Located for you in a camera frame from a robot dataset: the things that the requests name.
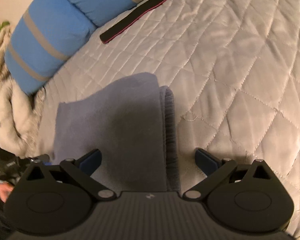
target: hand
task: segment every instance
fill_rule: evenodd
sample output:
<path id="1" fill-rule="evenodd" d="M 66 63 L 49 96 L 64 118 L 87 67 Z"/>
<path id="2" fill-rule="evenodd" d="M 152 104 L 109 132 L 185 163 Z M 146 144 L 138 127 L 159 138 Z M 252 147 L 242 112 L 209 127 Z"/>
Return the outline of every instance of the hand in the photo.
<path id="1" fill-rule="evenodd" d="M 10 185 L 8 182 L 0 184 L 0 198 L 4 203 L 7 201 L 7 198 L 9 197 L 12 190 L 13 186 Z"/>

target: quilted bedspread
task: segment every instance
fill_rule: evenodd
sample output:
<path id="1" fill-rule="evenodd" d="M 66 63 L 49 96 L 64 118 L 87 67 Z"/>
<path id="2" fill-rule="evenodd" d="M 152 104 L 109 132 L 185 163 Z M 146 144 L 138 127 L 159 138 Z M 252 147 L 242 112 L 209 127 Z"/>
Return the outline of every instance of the quilted bedspread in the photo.
<path id="1" fill-rule="evenodd" d="M 175 96 L 182 191 L 205 178 L 196 147 L 239 163 L 265 159 L 293 198 L 288 231 L 300 236 L 300 0 L 167 0 L 102 44 L 128 13 L 46 85 L 37 150 L 52 155 L 59 102 L 151 72 Z"/>

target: ribbed black surface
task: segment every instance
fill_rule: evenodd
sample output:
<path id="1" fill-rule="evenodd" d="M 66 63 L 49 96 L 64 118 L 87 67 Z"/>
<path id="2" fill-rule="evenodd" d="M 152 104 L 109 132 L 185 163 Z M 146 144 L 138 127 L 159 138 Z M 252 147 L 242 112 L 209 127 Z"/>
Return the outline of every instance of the ribbed black surface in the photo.
<path id="1" fill-rule="evenodd" d="M 19 232 L 10 240 L 291 240 L 283 232 L 247 236 L 215 223 L 200 203 L 187 202 L 175 192 L 124 192 L 112 202 L 96 206 L 77 228 L 57 236 L 26 236 Z"/>

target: mattress cover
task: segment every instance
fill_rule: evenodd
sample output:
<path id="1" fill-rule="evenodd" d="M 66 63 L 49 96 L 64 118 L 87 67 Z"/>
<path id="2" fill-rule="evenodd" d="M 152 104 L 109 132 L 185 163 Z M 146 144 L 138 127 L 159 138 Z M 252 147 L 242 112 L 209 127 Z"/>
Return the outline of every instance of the mattress cover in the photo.
<path id="1" fill-rule="evenodd" d="M 46 85 L 37 151 L 53 157 L 60 102 L 154 73 L 175 96 L 182 191 L 205 178 L 196 147 L 239 163 L 265 159 L 293 198 L 288 232 L 300 236 L 300 0 L 167 0 L 102 44 L 128 13 Z"/>

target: black strap with red edge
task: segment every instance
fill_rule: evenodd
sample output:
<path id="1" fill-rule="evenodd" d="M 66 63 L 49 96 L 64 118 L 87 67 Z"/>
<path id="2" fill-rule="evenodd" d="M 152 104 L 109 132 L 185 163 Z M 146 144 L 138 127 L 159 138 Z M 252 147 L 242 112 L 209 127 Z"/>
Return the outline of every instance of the black strap with red edge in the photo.
<path id="1" fill-rule="evenodd" d="M 124 30 L 129 28 L 134 22 L 141 18 L 148 11 L 151 11 L 162 5 L 166 0 L 148 0 L 144 4 L 136 7 L 127 17 L 116 23 L 110 29 L 100 35 L 102 43 L 106 44 L 116 36 L 121 34 Z"/>

